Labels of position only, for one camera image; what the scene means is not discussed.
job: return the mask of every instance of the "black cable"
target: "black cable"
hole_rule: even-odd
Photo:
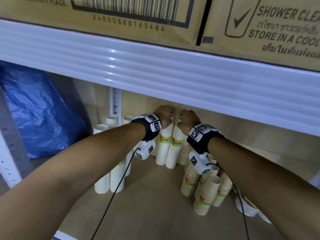
[[[207,164],[206,164],[206,166],[208,166],[208,165],[216,165],[216,166],[218,166],[219,168],[221,168],[221,170],[222,170],[225,174],[227,174],[226,171],[223,170],[223,168],[219,165],[219,163],[215,164],[215,163],[211,163],[211,162],[210,162],[210,163],[207,163]],[[243,221],[244,221],[244,227],[245,227],[245,232],[246,232],[246,234],[247,234],[247,239],[250,240],[250,238],[249,238],[249,231],[248,231],[248,227],[247,227],[247,221],[246,221],[246,215],[245,215],[245,211],[244,211],[244,208],[243,208],[241,195],[239,194],[238,188],[237,188],[237,186],[235,185],[235,183],[234,183],[232,180],[231,180],[231,182],[232,182],[232,184],[234,185],[235,191],[237,192],[238,197],[239,197],[239,200],[240,200],[241,209],[242,209],[242,215],[243,215]]]
[[[119,184],[118,184],[118,186],[117,186],[117,188],[115,189],[115,191],[114,191],[114,193],[113,193],[113,195],[112,195],[112,197],[111,197],[111,199],[110,199],[110,201],[109,201],[109,204],[108,204],[108,206],[106,207],[106,210],[104,211],[104,214],[103,214],[103,216],[102,216],[102,218],[101,218],[101,220],[100,220],[100,222],[99,222],[99,225],[97,226],[97,228],[96,228],[96,230],[94,231],[94,234],[92,235],[92,237],[91,237],[90,240],[93,240],[94,237],[96,236],[96,234],[97,234],[97,232],[98,232],[98,230],[99,230],[99,227],[101,226],[101,223],[102,223],[102,221],[103,221],[103,219],[104,219],[104,217],[105,217],[105,215],[106,215],[106,213],[107,213],[107,211],[108,211],[108,209],[109,209],[109,206],[110,206],[110,204],[111,204],[111,202],[112,202],[112,200],[113,200],[113,198],[114,198],[114,196],[115,196],[115,194],[116,194],[116,192],[117,192],[117,190],[118,190],[118,188],[119,188],[119,186],[120,186],[123,178],[126,176],[127,170],[128,170],[128,168],[129,168],[129,166],[130,166],[130,163],[131,163],[132,159],[134,158],[134,154],[136,153],[136,151],[137,151],[138,149],[141,150],[140,148],[137,148],[137,149],[133,152],[132,157],[131,157],[131,159],[130,159],[130,162],[129,162],[129,164],[128,164],[128,166],[127,166],[127,168],[126,168],[126,170],[125,170],[125,172],[124,172],[124,174],[123,174],[123,176],[122,176],[122,178],[121,178],[121,180],[120,180],[120,182],[119,182]]]

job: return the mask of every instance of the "hand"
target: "hand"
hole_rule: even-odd
[[[162,105],[153,113],[160,119],[162,129],[165,129],[172,123],[170,117],[174,114],[174,108],[169,105]]]
[[[178,128],[186,136],[189,134],[192,127],[195,125],[201,124],[199,117],[192,110],[181,110],[180,117],[182,121],[177,124]]]

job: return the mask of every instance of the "black wrist strap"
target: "black wrist strap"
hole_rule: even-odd
[[[152,113],[146,113],[135,117],[131,123],[140,123],[144,126],[146,129],[146,135],[142,141],[146,142],[153,140],[162,128],[160,119]]]
[[[190,130],[186,141],[198,154],[203,154],[204,152],[209,152],[208,144],[213,137],[224,138],[221,131],[213,126],[198,124]]]

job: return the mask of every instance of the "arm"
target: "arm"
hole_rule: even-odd
[[[166,128],[173,108],[154,111]],[[130,123],[90,136],[57,154],[0,197],[0,239],[50,240],[64,217],[95,182],[145,136]]]
[[[200,124],[183,110],[181,131],[188,135]],[[266,217],[292,240],[320,239],[320,191],[268,159],[225,138],[214,137],[209,152],[226,174]]]

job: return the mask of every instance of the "white shelf beam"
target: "white shelf beam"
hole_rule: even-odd
[[[0,60],[320,136],[320,73],[0,20]]]

